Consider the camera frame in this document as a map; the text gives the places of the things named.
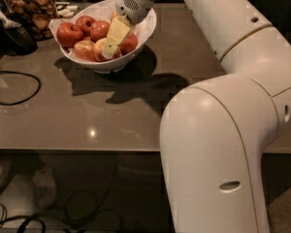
bowl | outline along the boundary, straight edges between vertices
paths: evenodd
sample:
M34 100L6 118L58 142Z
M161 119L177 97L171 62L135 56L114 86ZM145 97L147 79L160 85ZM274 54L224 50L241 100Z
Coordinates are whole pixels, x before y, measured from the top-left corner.
M88 15L91 17L94 17L95 19L103 19L106 21L110 21L111 14L115 11L115 0L104 0L99 3L95 3L86 9L80 11L72 18L56 18L52 19L49 23L49 29L55 39L55 41L58 43L58 40L56 38L56 31L58 26L63 21L71 21L75 23L77 19L83 15ZM108 74L110 72L116 72L120 69L124 68L125 65L127 65L132 59L134 59L143 49L143 47L146 44L146 41L148 38L152 35L155 27L156 27L156 13L153 9L151 9L146 16L146 18L139 24L137 24L133 30L133 32L136 34L138 38L138 45L137 47L121 56L120 58L109 60L105 62L93 62L88 60L82 60L80 58L75 57L73 49L67 49L62 48L60 44L58 43L62 53L72 60L75 63L78 63L79 65L87 68L92 69L95 72Z

glass jar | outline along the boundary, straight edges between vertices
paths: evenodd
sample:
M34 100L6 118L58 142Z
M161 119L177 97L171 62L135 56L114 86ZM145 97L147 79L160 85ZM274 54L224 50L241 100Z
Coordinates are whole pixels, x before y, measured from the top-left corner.
M5 3L36 41L52 38L49 22L58 18L54 0L5 0Z

cord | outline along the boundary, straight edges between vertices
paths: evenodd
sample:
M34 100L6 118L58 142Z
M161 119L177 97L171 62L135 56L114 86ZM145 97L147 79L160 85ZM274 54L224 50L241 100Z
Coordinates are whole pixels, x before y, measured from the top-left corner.
M0 71L0 75L5 75L5 74L17 74L17 75L22 75L22 76L26 76L26 77L32 78L38 83L38 87L37 87L37 89L35 90L35 92L32 95L26 97L25 99L22 99L22 100L19 100L19 101L16 101L16 102L12 102L12 103L6 103L6 102L3 102L3 101L0 101L0 105L13 106L13 105L21 104L21 103L23 103L25 101L28 101L32 97L34 97L39 92L39 90L41 88L40 79L38 77L34 76L34 75L27 74L27 73L22 73L22 72L16 72L16 71Z

countertop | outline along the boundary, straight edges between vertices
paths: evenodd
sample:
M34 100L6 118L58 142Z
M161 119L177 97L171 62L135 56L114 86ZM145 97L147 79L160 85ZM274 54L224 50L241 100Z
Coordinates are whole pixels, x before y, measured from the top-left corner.
M159 151L160 118L171 98L224 72L184 4L156 4L154 10L152 37L117 73L82 68L64 57L54 39L38 42L28 55L5 55L0 70L35 75L42 87L25 103L0 106L0 151ZM0 85L3 95L21 98L36 83L6 76ZM289 137L267 151L291 152Z

white robotic arm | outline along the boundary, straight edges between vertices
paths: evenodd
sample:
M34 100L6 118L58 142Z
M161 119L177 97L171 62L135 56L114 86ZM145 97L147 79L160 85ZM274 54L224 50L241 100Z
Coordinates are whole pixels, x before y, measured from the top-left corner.
M291 46L247 0L184 2L226 75L185 88L162 116L176 231L269 233L261 158L291 125Z

